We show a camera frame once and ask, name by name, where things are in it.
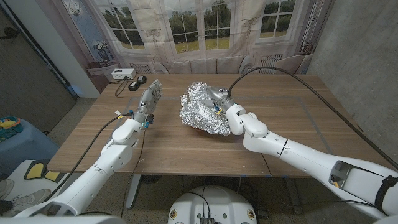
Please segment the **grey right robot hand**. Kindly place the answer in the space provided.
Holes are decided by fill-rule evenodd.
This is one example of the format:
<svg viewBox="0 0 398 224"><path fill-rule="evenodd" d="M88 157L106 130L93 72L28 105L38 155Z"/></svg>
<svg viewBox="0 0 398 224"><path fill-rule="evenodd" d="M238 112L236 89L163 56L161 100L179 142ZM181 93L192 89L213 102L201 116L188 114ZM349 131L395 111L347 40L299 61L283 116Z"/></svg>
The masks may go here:
<svg viewBox="0 0 398 224"><path fill-rule="evenodd" d="M236 102L228 96L228 91L225 88L208 86L206 94L209 99L202 100L202 102L209 108L218 107L223 113L226 113L230 107L236 105Z"/></svg>

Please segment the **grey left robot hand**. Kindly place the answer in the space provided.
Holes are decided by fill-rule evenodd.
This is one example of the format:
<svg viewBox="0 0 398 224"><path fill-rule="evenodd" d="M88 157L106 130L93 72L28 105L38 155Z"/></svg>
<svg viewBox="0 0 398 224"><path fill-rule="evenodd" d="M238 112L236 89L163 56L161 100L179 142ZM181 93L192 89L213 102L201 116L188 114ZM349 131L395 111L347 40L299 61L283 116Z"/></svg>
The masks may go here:
<svg viewBox="0 0 398 224"><path fill-rule="evenodd" d="M134 120L143 123L149 115L152 115L162 95L162 84L156 79L143 91L139 106L134 112Z"/></svg>

